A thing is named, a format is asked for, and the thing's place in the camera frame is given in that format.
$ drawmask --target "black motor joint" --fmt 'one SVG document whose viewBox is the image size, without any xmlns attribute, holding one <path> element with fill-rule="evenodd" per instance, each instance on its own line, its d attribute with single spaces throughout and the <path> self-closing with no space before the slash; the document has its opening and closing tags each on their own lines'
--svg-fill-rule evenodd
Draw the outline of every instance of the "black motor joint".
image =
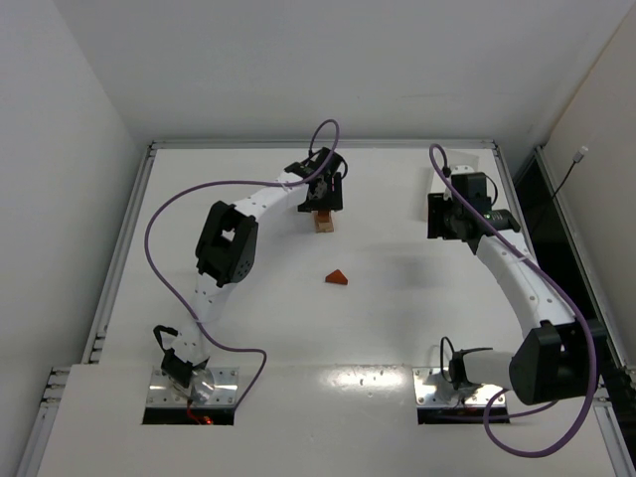
<svg viewBox="0 0 636 477">
<path fill-rule="evenodd" d="M 492 210 L 492 200 L 487 192 L 487 176 L 483 172 L 454 174 L 450 181 L 461 195 L 497 231 L 513 230 L 521 227 L 505 209 Z M 468 243 L 473 253 L 477 252 L 479 240 L 490 236 L 484 225 L 475 219 L 470 211 L 454 197 L 444 198 L 443 193 L 428 194 L 428 238 L 461 240 Z"/>
</svg>

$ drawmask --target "orange triangular block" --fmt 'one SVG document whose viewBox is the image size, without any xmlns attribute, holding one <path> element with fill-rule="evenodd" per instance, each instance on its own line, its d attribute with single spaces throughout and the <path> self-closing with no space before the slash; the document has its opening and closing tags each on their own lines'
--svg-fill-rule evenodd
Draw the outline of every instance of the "orange triangular block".
<svg viewBox="0 0 636 477">
<path fill-rule="evenodd" d="M 329 273 L 325 277 L 325 281 L 327 283 L 335 283 L 337 285 L 346 285 L 347 283 L 349 283 L 347 277 L 340 270 L 335 270 Z"/>
</svg>

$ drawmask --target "black cable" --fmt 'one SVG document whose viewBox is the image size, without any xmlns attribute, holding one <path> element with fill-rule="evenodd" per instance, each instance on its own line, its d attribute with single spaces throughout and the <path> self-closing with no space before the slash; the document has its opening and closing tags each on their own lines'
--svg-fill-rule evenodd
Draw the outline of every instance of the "black cable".
<svg viewBox="0 0 636 477">
<path fill-rule="evenodd" d="M 345 159 L 343 158 L 342 163 L 345 165 L 345 172 L 343 172 L 342 174 L 342 178 L 344 179 L 345 177 L 347 177 L 347 174 L 349 174 L 349 164 L 347 164 L 347 161 L 345 161 Z"/>
<path fill-rule="evenodd" d="M 486 179 L 488 179 L 490 183 L 493 185 L 493 187 L 495 188 L 495 199 L 493 199 L 493 206 L 494 206 L 495 203 L 497 202 L 497 199 L 499 199 L 499 189 L 497 188 L 497 184 L 495 184 L 495 181 L 493 181 L 488 174 L 486 174 Z"/>
<path fill-rule="evenodd" d="M 448 378 L 446 378 L 446 375 L 444 375 L 444 341 L 446 341 L 450 347 L 451 356 L 455 353 L 455 348 L 453 347 L 450 338 L 442 336 L 441 341 L 439 342 L 439 373 L 447 383 L 452 384 L 452 381 L 449 381 Z"/>
<path fill-rule="evenodd" d="M 558 185 L 556 190 L 553 192 L 553 194 L 550 196 L 550 198 L 546 201 L 546 206 L 544 207 L 544 209 L 539 214 L 539 218 L 535 221 L 535 224 L 533 225 L 533 227 L 530 229 L 530 238 L 532 238 L 533 234 L 537 230 L 537 227 L 541 224 L 541 221 L 543 220 L 544 216 L 546 215 L 546 212 L 548 211 L 548 209 L 550 208 L 550 205 L 552 204 L 553 200 L 557 196 L 558 191 L 560 191 L 560 188 L 563 187 L 563 184 L 565 184 L 565 181 L 567 180 L 567 178 L 571 174 L 572 169 L 574 169 L 574 166 L 576 164 L 578 164 L 578 162 L 572 161 L 571 166 L 569 166 L 569 169 L 567 169 L 567 172 L 565 173 L 565 177 L 563 177 L 563 180 L 560 181 L 560 184 Z"/>
</svg>

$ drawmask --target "black bracket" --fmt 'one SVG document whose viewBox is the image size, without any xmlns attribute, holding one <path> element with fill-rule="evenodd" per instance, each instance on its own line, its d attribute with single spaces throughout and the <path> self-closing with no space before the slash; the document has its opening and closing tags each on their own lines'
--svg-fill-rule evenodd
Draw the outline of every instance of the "black bracket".
<svg viewBox="0 0 636 477">
<path fill-rule="evenodd" d="M 285 172 L 306 179 L 325 162 L 329 152 L 328 148 L 323 147 L 312 157 L 290 164 L 285 168 Z M 342 211 L 342 175 L 337 171 L 344 161 L 340 154 L 333 153 L 327 167 L 309 183 L 307 200 L 298 206 L 298 212 Z"/>
<path fill-rule="evenodd" d="M 179 332 L 174 328 L 170 328 L 163 325 L 157 325 L 152 330 L 157 343 L 159 343 L 159 347 L 163 351 L 163 360 L 161 361 L 161 371 L 163 371 L 166 375 L 172 378 L 176 383 L 178 383 L 183 388 L 187 388 L 190 385 L 190 379 L 192 377 L 192 372 L 194 370 L 203 369 L 208 360 L 203 363 L 198 363 L 194 365 L 193 363 L 184 362 L 180 360 L 175 355 L 175 350 L 172 348 L 166 348 L 163 344 L 163 334 L 167 334 L 170 336 L 177 337 L 179 336 Z"/>
<path fill-rule="evenodd" d="M 258 222 L 218 201 L 208 213 L 195 255 L 199 273 L 206 273 L 222 287 L 242 281 L 254 264 Z"/>
</svg>

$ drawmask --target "metal base plate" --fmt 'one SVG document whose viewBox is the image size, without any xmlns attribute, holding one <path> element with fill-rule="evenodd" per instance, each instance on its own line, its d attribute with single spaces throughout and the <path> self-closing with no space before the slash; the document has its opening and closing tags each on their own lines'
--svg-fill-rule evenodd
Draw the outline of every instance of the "metal base plate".
<svg viewBox="0 0 636 477">
<path fill-rule="evenodd" d="M 501 388 L 482 385 L 455 390 L 439 373 L 439 368 L 413 368 L 415 402 L 418 409 L 484 408 Z M 493 409 L 505 409 L 506 398 L 501 396 Z"/>
<path fill-rule="evenodd" d="M 210 368 L 214 377 L 214 390 L 207 402 L 198 402 L 197 409 L 229 409 L 237 402 L 239 382 L 238 368 Z M 178 408 L 185 409 L 188 397 L 179 391 L 170 378 L 160 369 L 152 372 L 146 408 Z"/>
</svg>

